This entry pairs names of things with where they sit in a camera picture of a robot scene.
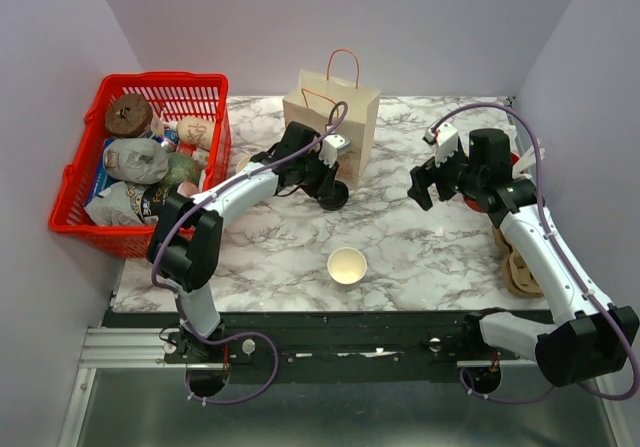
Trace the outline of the white paper coffee cup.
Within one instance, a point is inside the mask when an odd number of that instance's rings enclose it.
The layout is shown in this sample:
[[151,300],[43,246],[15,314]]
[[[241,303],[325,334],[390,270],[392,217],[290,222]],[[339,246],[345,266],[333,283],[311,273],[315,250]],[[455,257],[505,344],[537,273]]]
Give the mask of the white paper coffee cup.
[[331,279],[343,286],[359,283],[365,276],[368,262],[357,249],[343,247],[331,253],[327,260],[327,270]]

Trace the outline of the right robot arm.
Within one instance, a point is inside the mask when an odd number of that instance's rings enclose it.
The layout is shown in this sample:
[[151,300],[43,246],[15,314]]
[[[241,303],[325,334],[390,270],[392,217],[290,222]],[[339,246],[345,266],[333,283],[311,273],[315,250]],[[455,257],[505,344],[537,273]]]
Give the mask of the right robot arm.
[[457,194],[474,200],[493,226],[521,255],[552,313],[550,324],[500,309],[467,316],[460,346],[480,359],[494,348],[537,363],[544,377],[563,387],[621,370],[639,319],[630,307],[617,307],[589,278],[561,235],[547,208],[539,207],[534,183],[513,175],[509,137],[495,128],[476,129],[464,148],[449,123],[428,131],[435,154],[410,172],[410,198],[423,210]]

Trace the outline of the black coffee cup lid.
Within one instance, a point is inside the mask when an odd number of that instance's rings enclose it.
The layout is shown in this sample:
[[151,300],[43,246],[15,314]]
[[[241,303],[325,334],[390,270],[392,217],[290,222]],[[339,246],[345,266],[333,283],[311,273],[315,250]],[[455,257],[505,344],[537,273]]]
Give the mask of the black coffee cup lid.
[[327,211],[340,210],[349,199],[349,189],[346,184],[341,181],[334,183],[334,192],[332,196],[318,198],[317,202],[321,208]]

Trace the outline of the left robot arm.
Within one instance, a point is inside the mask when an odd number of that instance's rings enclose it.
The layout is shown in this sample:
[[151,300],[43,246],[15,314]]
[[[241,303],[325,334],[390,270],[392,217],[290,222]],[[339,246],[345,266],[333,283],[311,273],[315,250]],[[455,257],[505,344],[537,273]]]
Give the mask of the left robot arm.
[[183,361],[209,362],[222,357],[222,319],[209,281],[219,260],[223,231],[255,205],[282,190],[301,190],[328,211],[349,198],[337,178],[338,157],[348,140],[328,130],[318,133],[289,123],[281,140],[252,156],[240,173],[200,194],[168,197],[149,244],[154,286],[172,293],[180,331],[169,339]]

